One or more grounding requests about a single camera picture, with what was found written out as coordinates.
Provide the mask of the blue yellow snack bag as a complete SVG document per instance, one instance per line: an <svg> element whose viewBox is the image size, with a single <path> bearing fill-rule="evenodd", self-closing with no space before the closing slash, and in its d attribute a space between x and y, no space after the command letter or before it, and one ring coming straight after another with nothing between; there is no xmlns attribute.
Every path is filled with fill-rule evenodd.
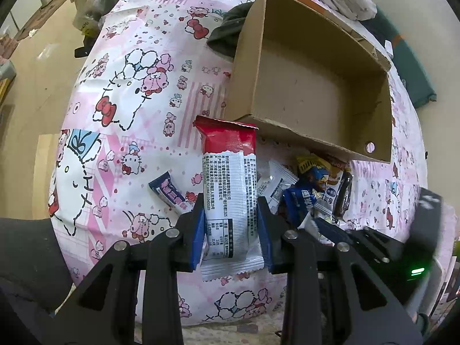
<svg viewBox="0 0 460 345"><path fill-rule="evenodd" d="M294 227L299 226L326 189L331 164L317 154L296 157L298 180L282 193L278 210Z"/></svg>

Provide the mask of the red white snack bar wrapper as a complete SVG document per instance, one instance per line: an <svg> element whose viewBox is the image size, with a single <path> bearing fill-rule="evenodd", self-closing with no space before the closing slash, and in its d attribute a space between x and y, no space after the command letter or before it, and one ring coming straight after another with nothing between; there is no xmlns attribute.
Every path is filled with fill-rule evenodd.
<svg viewBox="0 0 460 345"><path fill-rule="evenodd" d="M198 116L206 248L200 267L211 281L264 267L257 230L257 127Z"/></svg>

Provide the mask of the blue pink candy stick pack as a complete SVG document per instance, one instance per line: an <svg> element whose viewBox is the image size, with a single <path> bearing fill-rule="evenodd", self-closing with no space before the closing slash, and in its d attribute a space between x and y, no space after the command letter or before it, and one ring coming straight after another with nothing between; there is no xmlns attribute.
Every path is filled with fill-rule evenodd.
<svg viewBox="0 0 460 345"><path fill-rule="evenodd" d="M178 215L188 213L193 206L185 196L176 188L168 172L149 182L150 189Z"/></svg>

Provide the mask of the dark brown snack packet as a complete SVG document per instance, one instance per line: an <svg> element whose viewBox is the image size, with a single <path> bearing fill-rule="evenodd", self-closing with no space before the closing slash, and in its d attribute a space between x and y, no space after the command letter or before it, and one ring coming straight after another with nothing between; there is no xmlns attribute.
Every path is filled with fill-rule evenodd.
<svg viewBox="0 0 460 345"><path fill-rule="evenodd" d="M345 171L342 176L341 186L338 191L336 203L334 205L334 216L343 218L349 208L352 193L352 174Z"/></svg>

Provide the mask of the white barcode snack packet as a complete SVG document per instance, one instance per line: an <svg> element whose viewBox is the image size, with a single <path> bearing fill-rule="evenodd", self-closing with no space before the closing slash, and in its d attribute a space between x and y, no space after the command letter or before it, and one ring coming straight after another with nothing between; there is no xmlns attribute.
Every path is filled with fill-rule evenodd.
<svg viewBox="0 0 460 345"><path fill-rule="evenodd" d="M270 211L276 214L283 191L291 188L297 181L299 178L284 165L276 160L266 161L258 170L257 195L264 197Z"/></svg>

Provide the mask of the pink cartoon print tablecloth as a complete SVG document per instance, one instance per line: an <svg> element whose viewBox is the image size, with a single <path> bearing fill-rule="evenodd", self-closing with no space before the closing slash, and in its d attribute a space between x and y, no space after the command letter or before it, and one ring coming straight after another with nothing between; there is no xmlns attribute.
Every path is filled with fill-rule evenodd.
<svg viewBox="0 0 460 345"><path fill-rule="evenodd" d="M178 215L148 184L166 171L189 203L202 191L197 114L222 117L231 60L207 47L231 7L251 0L119 0L73 88L48 211L70 276L83 281L118 240L150 241ZM352 162L344 225L403 238L427 186L421 127L394 65L391 163ZM204 282L178 275L183 325L234 322L281 309L286 278L266 269Z"/></svg>

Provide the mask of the teal sofa cushion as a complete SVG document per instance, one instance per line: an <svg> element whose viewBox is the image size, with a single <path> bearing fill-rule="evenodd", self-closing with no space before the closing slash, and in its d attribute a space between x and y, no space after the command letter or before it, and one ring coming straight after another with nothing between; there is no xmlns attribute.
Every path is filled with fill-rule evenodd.
<svg viewBox="0 0 460 345"><path fill-rule="evenodd" d="M377 8L377 15L362 25L375 36L382 46L388 41L392 47L392 61L407 90L414 108L435 102L437 93L424 67L396 26Z"/></svg>

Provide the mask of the brown cardboard box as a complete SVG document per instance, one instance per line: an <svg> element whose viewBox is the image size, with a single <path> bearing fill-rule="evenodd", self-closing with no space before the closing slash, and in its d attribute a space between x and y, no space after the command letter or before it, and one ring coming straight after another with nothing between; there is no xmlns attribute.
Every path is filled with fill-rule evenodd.
<svg viewBox="0 0 460 345"><path fill-rule="evenodd" d="M357 27L313 0L255 0L224 117L344 161L388 162L391 64Z"/></svg>

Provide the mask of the black cloth beside box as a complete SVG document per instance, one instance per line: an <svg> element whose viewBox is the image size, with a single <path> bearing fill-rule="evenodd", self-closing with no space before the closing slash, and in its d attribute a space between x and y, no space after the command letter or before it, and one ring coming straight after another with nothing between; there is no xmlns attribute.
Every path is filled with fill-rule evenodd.
<svg viewBox="0 0 460 345"><path fill-rule="evenodd" d="M239 36L253 2L236 5L223 15L220 26L213 29L207 39L207 47L220 56L235 58Z"/></svg>

